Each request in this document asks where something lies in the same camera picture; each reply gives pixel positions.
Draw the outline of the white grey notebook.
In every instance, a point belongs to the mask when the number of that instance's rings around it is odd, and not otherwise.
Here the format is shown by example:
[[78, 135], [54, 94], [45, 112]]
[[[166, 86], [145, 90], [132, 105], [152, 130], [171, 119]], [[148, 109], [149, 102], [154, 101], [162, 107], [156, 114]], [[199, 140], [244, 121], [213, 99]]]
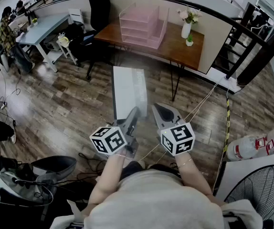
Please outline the white grey notebook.
[[112, 72], [114, 117], [126, 119], [134, 107], [147, 116], [148, 98], [143, 69], [114, 66]]

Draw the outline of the beige partition with black rail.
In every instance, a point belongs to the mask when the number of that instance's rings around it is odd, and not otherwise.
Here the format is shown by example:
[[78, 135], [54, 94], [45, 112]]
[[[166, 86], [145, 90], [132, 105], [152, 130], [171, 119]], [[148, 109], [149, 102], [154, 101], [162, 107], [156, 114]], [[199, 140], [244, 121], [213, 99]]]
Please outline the beige partition with black rail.
[[[226, 16], [223, 8], [231, 5], [222, 0], [110, 0], [109, 20], [116, 19], [120, 12], [135, 3], [142, 8], [161, 6], [169, 11], [168, 21], [182, 26], [182, 21], [176, 14], [176, 9], [192, 7], [199, 9], [202, 17], [192, 29], [204, 35], [204, 44], [198, 70], [206, 73], [218, 55], [232, 27], [241, 28], [239, 23]], [[87, 29], [91, 28], [91, 7], [89, 0], [56, 0], [51, 3], [32, 7], [30, 10], [36, 17], [67, 13], [69, 9], [80, 9]]]

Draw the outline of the person's left forearm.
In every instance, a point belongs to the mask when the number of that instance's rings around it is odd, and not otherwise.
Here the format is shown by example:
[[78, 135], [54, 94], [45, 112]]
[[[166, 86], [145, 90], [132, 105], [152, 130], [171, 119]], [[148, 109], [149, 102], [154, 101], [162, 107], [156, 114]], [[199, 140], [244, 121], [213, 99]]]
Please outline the person's left forearm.
[[96, 206], [103, 203], [108, 196], [116, 191], [125, 157], [125, 153], [121, 151], [108, 158], [103, 172], [91, 192], [88, 205], [83, 210], [84, 215], [89, 216]]

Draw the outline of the pink flower bouquet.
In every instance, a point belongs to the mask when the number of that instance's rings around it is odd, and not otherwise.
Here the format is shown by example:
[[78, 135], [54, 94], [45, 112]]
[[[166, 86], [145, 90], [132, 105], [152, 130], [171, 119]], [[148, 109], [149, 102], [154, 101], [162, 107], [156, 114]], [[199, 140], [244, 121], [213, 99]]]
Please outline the pink flower bouquet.
[[185, 10], [177, 10], [179, 17], [187, 24], [195, 24], [199, 21], [202, 13], [194, 8], [187, 7]]

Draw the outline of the person's black trousers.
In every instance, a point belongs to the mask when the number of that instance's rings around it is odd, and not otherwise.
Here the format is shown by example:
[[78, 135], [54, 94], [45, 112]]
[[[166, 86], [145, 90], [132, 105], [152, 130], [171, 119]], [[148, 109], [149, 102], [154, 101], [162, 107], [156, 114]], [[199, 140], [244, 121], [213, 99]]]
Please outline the person's black trousers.
[[149, 170], [149, 169], [168, 172], [181, 178], [179, 171], [171, 167], [165, 166], [163, 164], [154, 164], [150, 168], [143, 168], [137, 161], [132, 161], [125, 168], [123, 168], [120, 176], [120, 181], [123, 180], [124, 178], [129, 177], [130, 175], [133, 175], [134, 173]]

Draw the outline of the dark stair railing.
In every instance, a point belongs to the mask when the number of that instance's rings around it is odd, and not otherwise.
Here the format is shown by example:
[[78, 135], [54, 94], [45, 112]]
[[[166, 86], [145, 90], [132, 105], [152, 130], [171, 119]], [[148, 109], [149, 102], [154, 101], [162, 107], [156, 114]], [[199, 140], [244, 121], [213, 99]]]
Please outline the dark stair railing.
[[248, 3], [242, 17], [232, 18], [232, 28], [212, 64], [227, 80], [236, 76], [241, 88], [274, 57], [274, 26], [268, 19], [266, 13]]

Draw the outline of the black floor fan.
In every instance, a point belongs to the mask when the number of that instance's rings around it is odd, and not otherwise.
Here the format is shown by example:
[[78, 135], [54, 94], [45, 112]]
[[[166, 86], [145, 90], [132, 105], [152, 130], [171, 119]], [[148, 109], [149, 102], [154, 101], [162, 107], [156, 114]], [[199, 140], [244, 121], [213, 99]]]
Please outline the black floor fan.
[[263, 219], [263, 229], [274, 229], [274, 165], [245, 176], [231, 190], [225, 202], [247, 199]]

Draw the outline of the white slatted stand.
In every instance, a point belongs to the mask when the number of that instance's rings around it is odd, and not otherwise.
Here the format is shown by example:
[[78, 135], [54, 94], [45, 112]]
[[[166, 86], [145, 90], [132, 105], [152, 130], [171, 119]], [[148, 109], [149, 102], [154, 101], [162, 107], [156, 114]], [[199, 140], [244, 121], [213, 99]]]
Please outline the white slatted stand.
[[81, 23], [84, 24], [84, 19], [82, 16], [81, 9], [68, 9], [70, 19], [72, 23]]

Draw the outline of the grey and black bag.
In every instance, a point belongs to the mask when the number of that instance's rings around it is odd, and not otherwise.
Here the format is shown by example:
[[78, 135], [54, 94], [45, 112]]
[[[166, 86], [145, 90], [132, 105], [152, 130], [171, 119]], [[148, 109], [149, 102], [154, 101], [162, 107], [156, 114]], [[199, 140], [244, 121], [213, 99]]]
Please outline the grey and black bag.
[[31, 163], [0, 156], [0, 189], [40, 205], [52, 202], [57, 183], [68, 177], [77, 160], [70, 156], [50, 156]]

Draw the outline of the gold bangle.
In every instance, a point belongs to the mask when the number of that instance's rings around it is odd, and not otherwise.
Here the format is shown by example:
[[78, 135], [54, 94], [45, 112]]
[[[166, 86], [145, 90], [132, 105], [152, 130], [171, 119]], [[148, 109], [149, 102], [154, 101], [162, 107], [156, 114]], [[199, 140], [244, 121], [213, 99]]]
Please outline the gold bangle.
[[183, 167], [184, 165], [186, 165], [188, 162], [190, 162], [192, 160], [192, 158], [190, 158], [189, 160], [185, 161], [183, 164], [181, 165], [177, 165], [178, 169], [180, 169], [181, 167]]

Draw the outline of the yellow green plastic jug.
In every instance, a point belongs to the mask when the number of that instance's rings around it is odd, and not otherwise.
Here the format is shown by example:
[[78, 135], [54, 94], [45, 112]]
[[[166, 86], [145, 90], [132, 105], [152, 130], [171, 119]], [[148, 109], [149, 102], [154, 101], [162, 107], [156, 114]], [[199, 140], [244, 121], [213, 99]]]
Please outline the yellow green plastic jug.
[[70, 42], [69, 39], [65, 36], [65, 32], [59, 33], [58, 41], [63, 47], [67, 46]]

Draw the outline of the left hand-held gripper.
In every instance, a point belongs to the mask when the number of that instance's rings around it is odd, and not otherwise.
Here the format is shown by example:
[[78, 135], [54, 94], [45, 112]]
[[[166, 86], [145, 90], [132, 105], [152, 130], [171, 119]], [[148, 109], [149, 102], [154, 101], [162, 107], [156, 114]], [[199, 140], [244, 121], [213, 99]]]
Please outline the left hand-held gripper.
[[115, 120], [107, 126], [99, 127], [90, 135], [96, 151], [109, 156], [118, 151], [126, 151], [126, 157], [134, 158], [138, 142], [133, 136], [133, 132], [140, 115], [139, 107], [135, 106], [126, 119]]

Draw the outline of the brown wooden table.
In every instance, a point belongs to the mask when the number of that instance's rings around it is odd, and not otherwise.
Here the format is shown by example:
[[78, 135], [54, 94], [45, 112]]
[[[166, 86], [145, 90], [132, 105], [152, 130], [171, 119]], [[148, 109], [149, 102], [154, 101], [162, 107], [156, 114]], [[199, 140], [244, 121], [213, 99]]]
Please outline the brown wooden table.
[[181, 27], [158, 20], [153, 25], [146, 22], [117, 19], [103, 28], [95, 39], [129, 50], [143, 52], [167, 60], [178, 66], [178, 79], [185, 68], [198, 70], [204, 35], [192, 31], [193, 45], [187, 46], [181, 37]]

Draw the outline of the pink mesh tray organizer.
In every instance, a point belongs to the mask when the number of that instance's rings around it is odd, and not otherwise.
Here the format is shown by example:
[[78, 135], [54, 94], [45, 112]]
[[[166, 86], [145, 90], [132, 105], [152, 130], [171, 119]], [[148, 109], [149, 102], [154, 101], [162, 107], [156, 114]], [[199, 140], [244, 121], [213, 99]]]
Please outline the pink mesh tray organizer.
[[158, 49], [167, 30], [169, 8], [135, 3], [119, 14], [122, 41]]

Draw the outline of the white step stool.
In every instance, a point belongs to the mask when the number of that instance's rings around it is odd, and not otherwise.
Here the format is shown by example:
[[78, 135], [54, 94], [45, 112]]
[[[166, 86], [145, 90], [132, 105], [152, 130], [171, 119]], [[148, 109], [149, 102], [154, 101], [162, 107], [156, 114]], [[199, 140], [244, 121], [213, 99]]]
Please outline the white step stool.
[[63, 46], [59, 43], [58, 40], [56, 41], [56, 43], [59, 45], [59, 47], [60, 47], [60, 49], [61, 49], [63, 55], [65, 56], [65, 58], [68, 58], [67, 56], [69, 55], [70, 58], [72, 59], [73, 63], [74, 63], [75, 65], [77, 65], [76, 58], [73, 56], [72, 52], [71, 52], [70, 49], [69, 49], [69, 44], [68, 44], [67, 46], [63, 47]]

